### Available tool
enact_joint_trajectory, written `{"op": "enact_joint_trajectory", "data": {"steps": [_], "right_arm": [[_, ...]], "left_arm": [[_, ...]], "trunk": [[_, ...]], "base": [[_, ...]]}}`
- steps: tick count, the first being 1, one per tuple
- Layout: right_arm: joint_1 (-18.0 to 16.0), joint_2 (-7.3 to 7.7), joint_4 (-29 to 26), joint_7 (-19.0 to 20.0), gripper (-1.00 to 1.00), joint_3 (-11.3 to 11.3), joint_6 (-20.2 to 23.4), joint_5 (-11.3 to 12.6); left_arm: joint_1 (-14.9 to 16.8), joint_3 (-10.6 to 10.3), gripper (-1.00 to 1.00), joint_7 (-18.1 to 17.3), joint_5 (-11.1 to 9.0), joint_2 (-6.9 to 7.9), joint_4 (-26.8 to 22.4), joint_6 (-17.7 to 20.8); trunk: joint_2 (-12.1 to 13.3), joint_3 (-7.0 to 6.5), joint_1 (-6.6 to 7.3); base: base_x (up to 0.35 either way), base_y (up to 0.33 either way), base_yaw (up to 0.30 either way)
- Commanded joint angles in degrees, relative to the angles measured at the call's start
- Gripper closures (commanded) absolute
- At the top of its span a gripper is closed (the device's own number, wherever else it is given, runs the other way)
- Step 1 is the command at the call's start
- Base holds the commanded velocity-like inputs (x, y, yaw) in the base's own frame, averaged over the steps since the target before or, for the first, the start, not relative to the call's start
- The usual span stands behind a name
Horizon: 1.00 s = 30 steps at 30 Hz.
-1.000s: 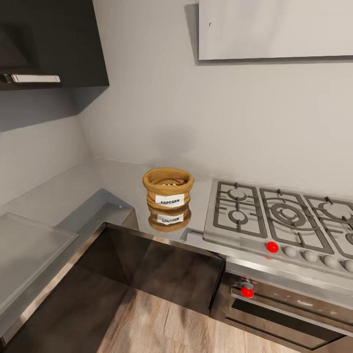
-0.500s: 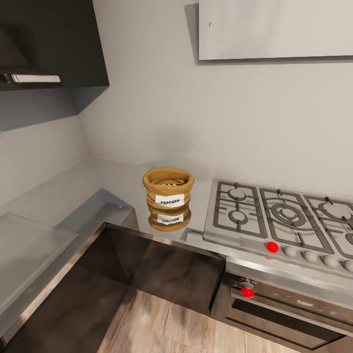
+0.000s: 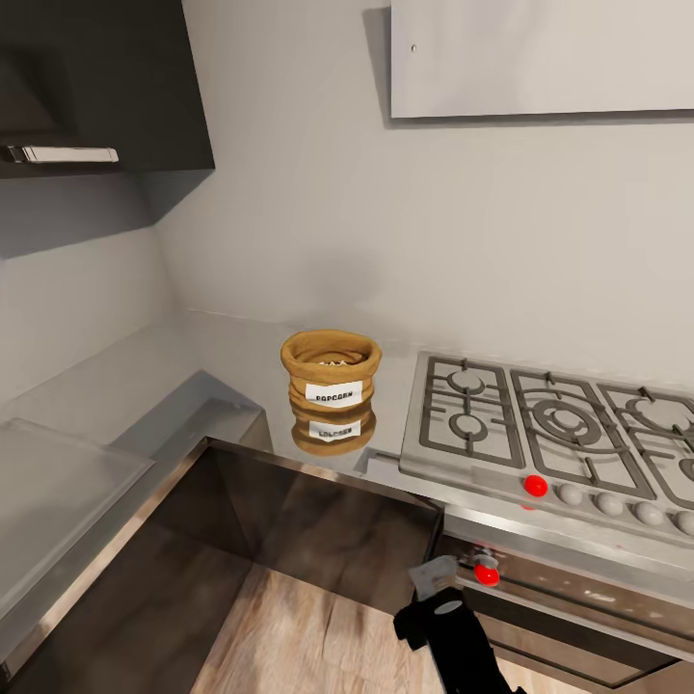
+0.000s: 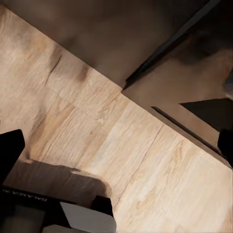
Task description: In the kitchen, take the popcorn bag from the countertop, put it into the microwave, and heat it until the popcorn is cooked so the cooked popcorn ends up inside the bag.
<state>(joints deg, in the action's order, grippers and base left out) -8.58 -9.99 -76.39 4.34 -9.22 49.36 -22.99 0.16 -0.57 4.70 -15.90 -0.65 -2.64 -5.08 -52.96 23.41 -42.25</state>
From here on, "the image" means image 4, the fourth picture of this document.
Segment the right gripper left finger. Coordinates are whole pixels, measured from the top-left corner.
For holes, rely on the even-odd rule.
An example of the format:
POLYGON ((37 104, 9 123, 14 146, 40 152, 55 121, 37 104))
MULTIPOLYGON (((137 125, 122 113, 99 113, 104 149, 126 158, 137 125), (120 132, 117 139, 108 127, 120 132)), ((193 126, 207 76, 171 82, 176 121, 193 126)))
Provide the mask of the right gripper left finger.
POLYGON ((0 186, 24 148, 25 139, 20 129, 0 134, 0 186))

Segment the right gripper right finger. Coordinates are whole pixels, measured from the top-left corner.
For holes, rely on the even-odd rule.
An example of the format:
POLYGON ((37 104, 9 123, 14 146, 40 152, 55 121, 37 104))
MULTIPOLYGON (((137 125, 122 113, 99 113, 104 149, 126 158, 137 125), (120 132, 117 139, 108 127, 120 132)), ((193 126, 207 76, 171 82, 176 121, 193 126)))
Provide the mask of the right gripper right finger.
POLYGON ((233 168, 233 131, 222 129, 217 145, 233 168))

